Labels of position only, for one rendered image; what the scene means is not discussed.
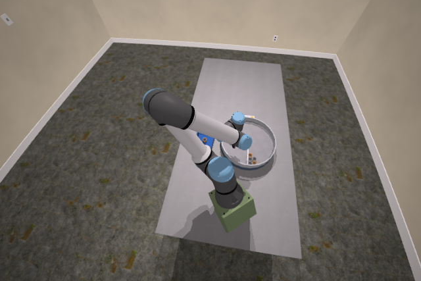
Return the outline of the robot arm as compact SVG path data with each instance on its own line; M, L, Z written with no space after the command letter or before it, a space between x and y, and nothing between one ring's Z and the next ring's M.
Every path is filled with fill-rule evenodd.
M163 89L149 90L143 97L143 108L172 133L191 154L195 165L213 182L216 202L225 209L237 207L243 200L243 190L237 183L233 165L204 145L194 131L248 150L252 138L242 132L245 115L235 112L223 124L197 112L193 106Z

